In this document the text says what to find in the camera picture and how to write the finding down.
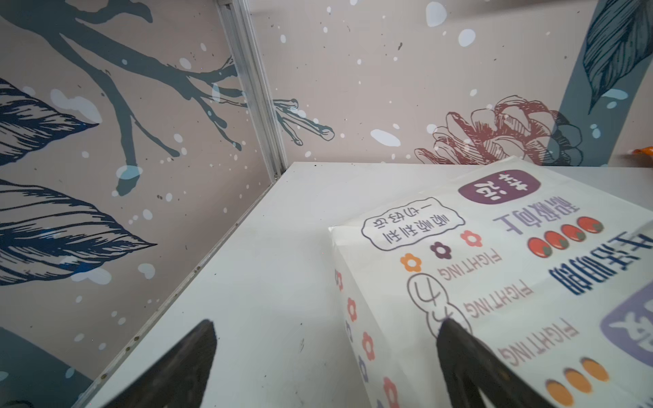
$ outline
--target blue leaf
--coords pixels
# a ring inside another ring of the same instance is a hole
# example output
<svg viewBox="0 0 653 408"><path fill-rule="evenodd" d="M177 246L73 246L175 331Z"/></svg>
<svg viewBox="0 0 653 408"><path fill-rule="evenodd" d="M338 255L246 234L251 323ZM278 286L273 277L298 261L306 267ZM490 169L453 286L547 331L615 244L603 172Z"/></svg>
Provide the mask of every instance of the blue leaf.
<svg viewBox="0 0 653 408"><path fill-rule="evenodd" d="M62 279L153 245L87 202L0 180L0 286Z"/></svg>
<svg viewBox="0 0 653 408"><path fill-rule="evenodd" d="M57 112L0 78L0 166L95 126Z"/></svg>
<svg viewBox="0 0 653 408"><path fill-rule="evenodd" d="M590 109L653 52L653 1L608 0L587 32L582 64L592 86Z"/></svg>

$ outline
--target purple label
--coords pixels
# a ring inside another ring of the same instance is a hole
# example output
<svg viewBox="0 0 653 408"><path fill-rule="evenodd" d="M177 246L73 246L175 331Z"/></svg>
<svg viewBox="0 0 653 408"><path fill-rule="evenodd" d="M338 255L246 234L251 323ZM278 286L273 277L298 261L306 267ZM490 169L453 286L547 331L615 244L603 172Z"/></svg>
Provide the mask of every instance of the purple label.
<svg viewBox="0 0 653 408"><path fill-rule="evenodd" d="M612 344L653 367L653 282L603 318L601 331Z"/></svg>
<svg viewBox="0 0 653 408"><path fill-rule="evenodd" d="M504 170L490 174L458 189L468 200L480 204L501 204L537 191L541 183L521 170Z"/></svg>

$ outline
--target red flower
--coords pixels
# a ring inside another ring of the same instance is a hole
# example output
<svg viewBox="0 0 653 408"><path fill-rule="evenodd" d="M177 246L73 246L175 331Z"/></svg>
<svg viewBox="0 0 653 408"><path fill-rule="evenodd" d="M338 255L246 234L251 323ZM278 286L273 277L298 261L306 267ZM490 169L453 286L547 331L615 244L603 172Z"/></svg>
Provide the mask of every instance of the red flower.
<svg viewBox="0 0 653 408"><path fill-rule="evenodd" d="M388 398L390 408L399 408L397 386L388 377L383 378L383 391L385 391L385 396Z"/></svg>
<svg viewBox="0 0 653 408"><path fill-rule="evenodd" d="M481 242L481 236L474 234L472 231L463 232L460 237L465 240L467 245L470 247L482 247L483 243Z"/></svg>
<svg viewBox="0 0 653 408"><path fill-rule="evenodd" d="M347 311L349 312L351 322L355 322L358 315L356 314L356 302L352 298L347 299Z"/></svg>
<svg viewBox="0 0 653 408"><path fill-rule="evenodd" d="M471 113L471 124L456 112L447 114L447 126L437 128L434 151L416 149L422 163L486 165L509 156L537 165L578 166L581 131L540 101L513 95L494 109Z"/></svg>
<svg viewBox="0 0 653 408"><path fill-rule="evenodd" d="M436 242L430 246L436 256L440 259L451 259L451 248L441 242Z"/></svg>
<svg viewBox="0 0 653 408"><path fill-rule="evenodd" d="M336 286L338 286L340 292L342 292L342 274L338 271L336 271Z"/></svg>
<svg viewBox="0 0 653 408"><path fill-rule="evenodd" d="M363 332L363 350L367 353L369 361L374 360L374 342L367 332Z"/></svg>

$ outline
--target orange flower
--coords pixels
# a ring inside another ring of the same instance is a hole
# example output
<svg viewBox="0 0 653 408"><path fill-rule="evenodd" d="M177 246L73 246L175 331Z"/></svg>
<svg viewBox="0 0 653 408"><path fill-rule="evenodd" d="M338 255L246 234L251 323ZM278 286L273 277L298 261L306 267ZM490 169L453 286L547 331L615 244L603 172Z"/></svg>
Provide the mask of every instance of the orange flower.
<svg viewBox="0 0 653 408"><path fill-rule="evenodd" d="M369 361L374 360L374 342L367 332L363 332L363 350L367 353Z"/></svg>
<svg viewBox="0 0 653 408"><path fill-rule="evenodd" d="M465 240L467 245L470 247L482 247L483 243L481 242L481 236L478 234L474 234L472 231L465 231L463 232L460 237Z"/></svg>
<svg viewBox="0 0 653 408"><path fill-rule="evenodd" d="M471 122L449 112L433 132L433 150L416 149L422 163L486 165L517 156L537 165L578 166L581 130L540 101L518 95L471 113Z"/></svg>
<svg viewBox="0 0 653 408"><path fill-rule="evenodd" d="M421 272L422 271L422 260L411 253L407 253L406 256L400 259L404 268L408 272Z"/></svg>

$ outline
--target white snow dot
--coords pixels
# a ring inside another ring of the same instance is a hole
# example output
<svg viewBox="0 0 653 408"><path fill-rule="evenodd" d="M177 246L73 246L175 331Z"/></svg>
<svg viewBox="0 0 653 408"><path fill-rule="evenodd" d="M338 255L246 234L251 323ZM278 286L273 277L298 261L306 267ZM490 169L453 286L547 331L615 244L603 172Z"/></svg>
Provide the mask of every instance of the white snow dot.
<svg viewBox="0 0 653 408"><path fill-rule="evenodd" d="M436 27L447 19L447 9L437 1L426 5L426 24L429 27Z"/></svg>
<svg viewBox="0 0 653 408"><path fill-rule="evenodd" d="M188 61L186 58L179 58L179 63L182 64L182 67L184 67L185 69L191 68L191 62Z"/></svg>
<svg viewBox="0 0 653 408"><path fill-rule="evenodd" d="M374 129L370 132L370 136L372 136L374 140L380 144L383 144L384 146L396 147L402 145L397 136L394 136L392 133L382 131L381 129Z"/></svg>
<svg viewBox="0 0 653 408"><path fill-rule="evenodd" d="M154 265L152 264L140 264L138 265L138 271L145 275L145 279L150 280L157 273Z"/></svg>
<svg viewBox="0 0 653 408"><path fill-rule="evenodd" d="M469 46L476 39L476 32L472 29L465 28L458 35L458 43L463 46Z"/></svg>

